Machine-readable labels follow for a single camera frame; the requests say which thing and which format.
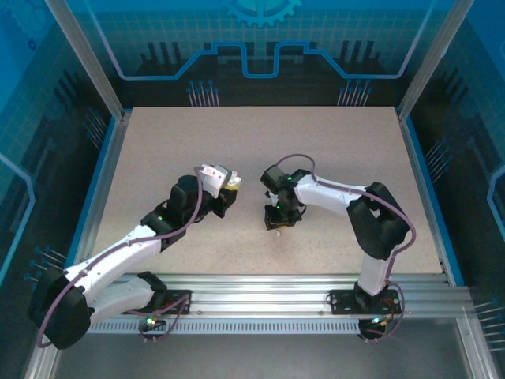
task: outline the metal base plate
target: metal base plate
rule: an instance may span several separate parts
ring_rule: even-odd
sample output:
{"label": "metal base plate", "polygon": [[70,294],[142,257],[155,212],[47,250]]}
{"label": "metal base plate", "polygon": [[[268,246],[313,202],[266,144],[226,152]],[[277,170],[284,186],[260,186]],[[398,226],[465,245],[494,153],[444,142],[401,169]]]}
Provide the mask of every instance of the metal base plate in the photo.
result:
{"label": "metal base plate", "polygon": [[354,298],[354,290],[333,290],[327,296],[327,302],[331,306],[331,314],[399,314],[402,312],[398,292],[387,290],[379,303],[370,311],[365,312]]}

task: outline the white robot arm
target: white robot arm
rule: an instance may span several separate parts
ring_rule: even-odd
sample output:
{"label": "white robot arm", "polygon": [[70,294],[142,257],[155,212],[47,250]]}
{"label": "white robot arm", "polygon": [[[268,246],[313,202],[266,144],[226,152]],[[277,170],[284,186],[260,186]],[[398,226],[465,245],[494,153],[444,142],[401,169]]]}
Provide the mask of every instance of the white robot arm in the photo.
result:
{"label": "white robot arm", "polygon": [[[198,178],[182,176],[172,187],[170,198],[149,212],[120,241],[64,272],[49,268],[43,273],[28,316],[39,328],[45,326],[43,331],[56,348],[72,346],[91,326],[108,317],[129,310],[162,310],[173,302],[166,286],[150,272],[126,283],[111,284],[182,238],[189,223],[200,222],[209,212],[225,216],[235,202],[241,179],[236,172],[221,166],[203,165],[199,175],[200,199]],[[50,306],[65,289],[44,325]]]}
{"label": "white robot arm", "polygon": [[[305,212],[301,208],[308,205],[350,218],[358,244],[365,252],[361,274],[354,288],[355,297],[363,310],[377,304],[387,289],[392,252],[409,231],[406,222],[389,208],[363,196],[363,193],[371,193],[401,211],[386,187],[377,182],[368,187],[348,186],[319,178],[305,170],[296,170],[289,175],[276,165],[264,172],[261,182],[267,187],[266,194],[272,203],[265,206],[268,230],[293,227]],[[373,211],[380,211],[380,215],[375,217]]]}

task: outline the black plastic bracket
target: black plastic bracket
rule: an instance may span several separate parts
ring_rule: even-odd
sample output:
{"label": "black plastic bracket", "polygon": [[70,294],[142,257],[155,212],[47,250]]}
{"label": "black plastic bracket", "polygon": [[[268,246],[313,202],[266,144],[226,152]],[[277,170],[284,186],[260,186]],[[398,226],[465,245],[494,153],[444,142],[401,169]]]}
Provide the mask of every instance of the black plastic bracket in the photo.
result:
{"label": "black plastic bracket", "polygon": [[363,310],[356,301],[354,290],[332,290],[326,297],[327,303],[331,306],[331,314],[367,314],[386,315],[400,314],[402,307],[396,290],[387,290],[383,297],[370,310]]}
{"label": "black plastic bracket", "polygon": [[[182,298],[183,296],[188,295],[188,300],[186,300],[186,304],[184,305],[184,309],[182,310],[181,314],[189,314],[190,308],[191,308],[191,294],[192,292],[190,290],[168,290],[166,292],[166,296],[170,299],[170,302],[176,302],[178,299]],[[181,309],[181,306],[176,306],[175,308],[163,313],[163,314],[178,314],[179,310]]]}

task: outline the table surface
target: table surface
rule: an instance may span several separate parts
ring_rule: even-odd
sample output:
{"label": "table surface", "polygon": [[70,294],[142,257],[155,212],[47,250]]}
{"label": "table surface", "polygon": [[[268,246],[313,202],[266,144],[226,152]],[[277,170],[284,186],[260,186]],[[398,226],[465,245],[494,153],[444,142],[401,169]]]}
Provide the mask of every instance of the table surface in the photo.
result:
{"label": "table surface", "polygon": [[[392,107],[134,108],[94,253],[131,231],[170,195],[180,176],[203,163],[222,164],[242,177],[226,217],[209,214],[134,272],[359,273],[363,252],[346,217],[309,207],[303,220],[279,237],[266,231],[260,176],[295,152],[312,156],[322,178],[385,184],[417,228],[415,245],[398,256],[394,272],[441,272]],[[309,162],[294,158],[281,167],[292,172],[309,168]]]}

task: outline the gear logo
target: gear logo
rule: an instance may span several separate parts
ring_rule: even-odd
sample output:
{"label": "gear logo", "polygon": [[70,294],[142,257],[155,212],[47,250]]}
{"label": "gear logo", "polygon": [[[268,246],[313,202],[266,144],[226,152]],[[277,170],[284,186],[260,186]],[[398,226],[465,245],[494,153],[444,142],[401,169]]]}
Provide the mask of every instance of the gear logo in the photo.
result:
{"label": "gear logo", "polygon": [[225,0],[224,6],[228,16],[235,16],[238,22],[262,28],[284,22],[285,16],[294,14],[295,6],[301,6],[301,0]]}
{"label": "gear logo", "polygon": [[44,0],[2,0],[0,11],[10,11],[17,26],[34,38],[46,26],[47,10]]}

